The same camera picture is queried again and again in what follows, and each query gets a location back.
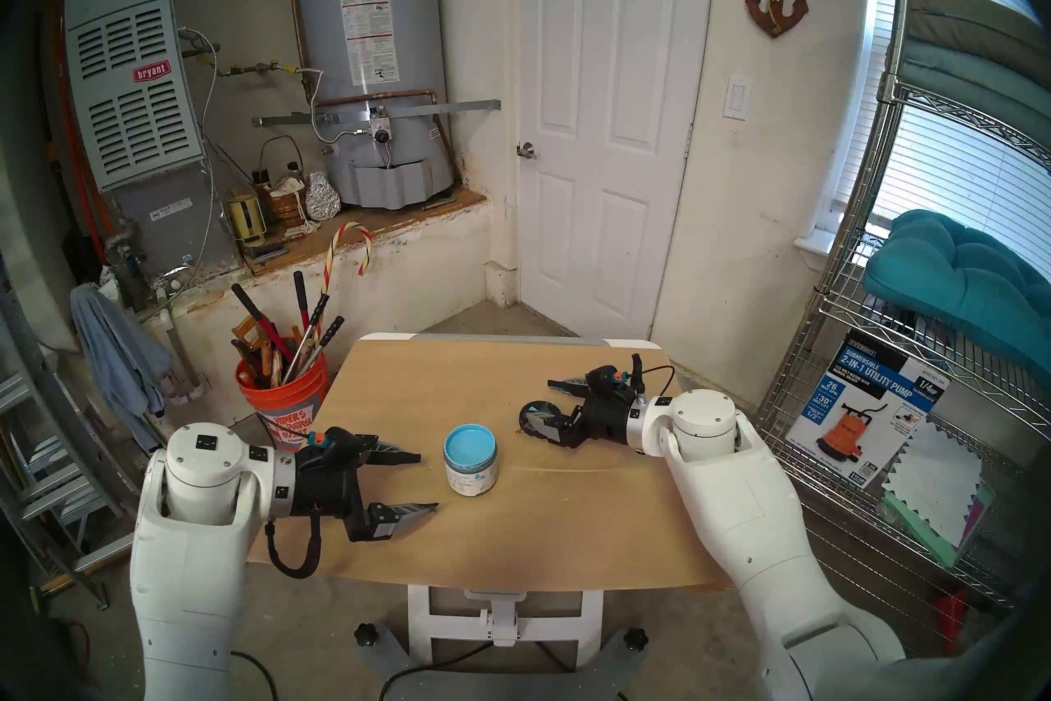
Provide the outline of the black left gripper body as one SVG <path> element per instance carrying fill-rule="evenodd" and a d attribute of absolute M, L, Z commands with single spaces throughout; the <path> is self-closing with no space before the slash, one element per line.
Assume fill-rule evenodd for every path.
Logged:
<path fill-rule="evenodd" d="M 291 515 L 335 517 L 344 521 L 351 541 L 370 541 L 372 521 L 357 474 L 369 455 L 368 451 L 300 448 L 294 454 Z"/>

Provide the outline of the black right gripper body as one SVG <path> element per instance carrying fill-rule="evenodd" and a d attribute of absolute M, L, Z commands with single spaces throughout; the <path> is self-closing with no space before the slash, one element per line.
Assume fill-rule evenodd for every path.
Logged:
<path fill-rule="evenodd" d="M 573 448 L 603 440 L 638 451 L 638 396 L 591 394 L 573 410 Z"/>

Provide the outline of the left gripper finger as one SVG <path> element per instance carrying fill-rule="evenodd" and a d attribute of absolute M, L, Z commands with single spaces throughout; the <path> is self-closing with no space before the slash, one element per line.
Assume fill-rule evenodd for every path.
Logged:
<path fill-rule="evenodd" d="M 379 438 L 357 438 L 357 450 L 358 467 L 397 467 L 423 462 L 423 455 L 408 452 L 396 444 Z"/>
<path fill-rule="evenodd" d="M 404 536 L 435 514 L 438 507 L 437 502 L 392 506 L 372 502 L 366 509 L 368 517 L 366 540 L 383 541 Z"/>

